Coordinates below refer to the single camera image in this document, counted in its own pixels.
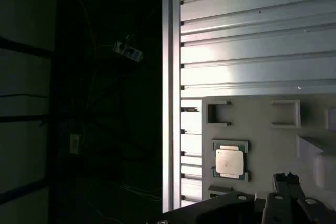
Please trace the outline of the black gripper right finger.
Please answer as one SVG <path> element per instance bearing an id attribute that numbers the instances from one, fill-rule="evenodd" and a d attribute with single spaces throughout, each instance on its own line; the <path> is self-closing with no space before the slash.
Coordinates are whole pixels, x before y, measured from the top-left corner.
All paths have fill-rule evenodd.
<path id="1" fill-rule="evenodd" d="M 323 202 L 306 197 L 303 193 L 299 176 L 288 173 L 288 188 L 291 197 L 296 200 L 308 219 L 308 223 L 335 223 L 335 211 L 329 209 Z"/>

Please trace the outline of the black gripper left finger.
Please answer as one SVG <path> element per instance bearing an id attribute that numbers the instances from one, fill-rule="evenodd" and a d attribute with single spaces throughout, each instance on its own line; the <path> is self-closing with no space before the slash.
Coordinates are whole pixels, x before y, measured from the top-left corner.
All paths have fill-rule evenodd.
<path id="1" fill-rule="evenodd" d="M 159 214 L 148 223 L 294 223 L 292 202 L 303 195 L 299 176 L 277 173 L 273 178 L 275 191 L 265 200 L 231 191 Z"/>

